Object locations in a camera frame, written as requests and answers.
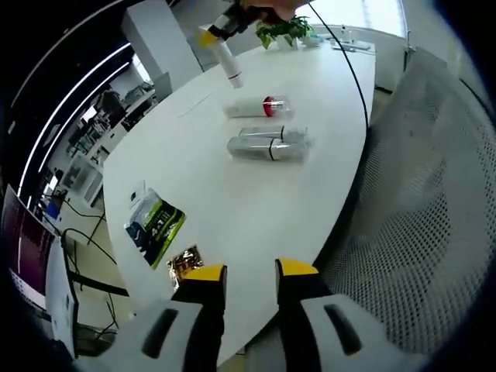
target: office floor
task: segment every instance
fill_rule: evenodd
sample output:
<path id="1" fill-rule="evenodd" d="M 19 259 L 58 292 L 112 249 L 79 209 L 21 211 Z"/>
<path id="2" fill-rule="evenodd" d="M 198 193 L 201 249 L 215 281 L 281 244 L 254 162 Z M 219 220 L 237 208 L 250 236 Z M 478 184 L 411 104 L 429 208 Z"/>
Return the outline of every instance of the office floor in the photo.
<path id="1" fill-rule="evenodd" d="M 377 118 L 381 109 L 388 103 L 389 94 L 382 91 L 375 91 L 374 105 L 370 124 L 374 124 L 374 119 Z M 114 256 L 112 244 L 110 243 L 109 231 L 107 224 L 102 221 L 97 228 L 94 236 L 94 241 L 102 247 L 112 257 Z M 90 277 L 97 281 L 107 284 L 115 285 L 117 287 L 125 288 L 125 284 L 120 276 L 117 266 L 98 248 L 92 244 L 89 246 L 78 246 L 77 254 L 77 268 L 82 275 Z M 89 297 L 100 301 L 106 301 L 108 295 L 105 292 L 96 291 L 94 289 L 83 286 L 82 290 L 79 285 L 76 285 L 76 292 L 78 297 Z M 123 323 L 132 319 L 133 313 L 136 310 L 136 305 L 130 298 L 113 295 L 112 300 L 115 306 L 115 317 L 120 326 Z M 240 372 L 244 370 L 244 352 L 240 350 L 230 360 L 226 361 L 220 368 L 222 372 Z"/>

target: white table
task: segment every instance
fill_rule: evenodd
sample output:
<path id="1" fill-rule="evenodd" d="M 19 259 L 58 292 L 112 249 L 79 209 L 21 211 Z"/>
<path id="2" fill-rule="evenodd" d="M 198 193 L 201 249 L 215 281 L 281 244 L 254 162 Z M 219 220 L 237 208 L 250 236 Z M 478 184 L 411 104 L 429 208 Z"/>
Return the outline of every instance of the white table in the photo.
<path id="1" fill-rule="evenodd" d="M 370 116 L 375 56 L 350 53 Z M 244 87 L 220 67 L 161 102 L 105 162 L 104 192 L 115 258 L 131 298 L 147 306 L 173 294 L 167 260 L 198 244 L 205 264 L 228 266 L 226 330 L 218 364 L 248 343 L 277 312 L 274 260 L 312 263 L 341 212 L 362 153 L 366 126 L 352 74 L 338 50 L 257 48 L 238 57 Z M 313 139 L 304 164 L 236 160 L 226 151 L 243 126 L 222 103 L 287 95 L 293 123 Z M 156 270 L 126 235 L 129 196 L 139 181 L 187 215 Z"/>

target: monitor screen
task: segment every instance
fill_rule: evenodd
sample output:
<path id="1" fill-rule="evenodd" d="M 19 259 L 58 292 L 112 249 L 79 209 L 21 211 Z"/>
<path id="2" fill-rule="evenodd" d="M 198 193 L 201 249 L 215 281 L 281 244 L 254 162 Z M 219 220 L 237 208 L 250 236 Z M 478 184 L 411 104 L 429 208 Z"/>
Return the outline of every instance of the monitor screen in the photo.
<path id="1" fill-rule="evenodd" d="M 33 304 L 46 309 L 46 268 L 53 233 L 25 207 L 10 186 L 5 193 L 1 228 L 17 288 Z"/>

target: green package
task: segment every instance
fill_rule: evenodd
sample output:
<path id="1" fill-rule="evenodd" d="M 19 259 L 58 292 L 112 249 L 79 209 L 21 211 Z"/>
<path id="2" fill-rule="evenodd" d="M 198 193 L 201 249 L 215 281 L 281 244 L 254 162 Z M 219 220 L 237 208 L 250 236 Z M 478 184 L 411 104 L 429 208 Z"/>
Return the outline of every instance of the green package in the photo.
<path id="1" fill-rule="evenodd" d="M 149 188 L 129 224 L 124 227 L 144 259 L 155 270 L 185 219 L 184 212 Z"/>

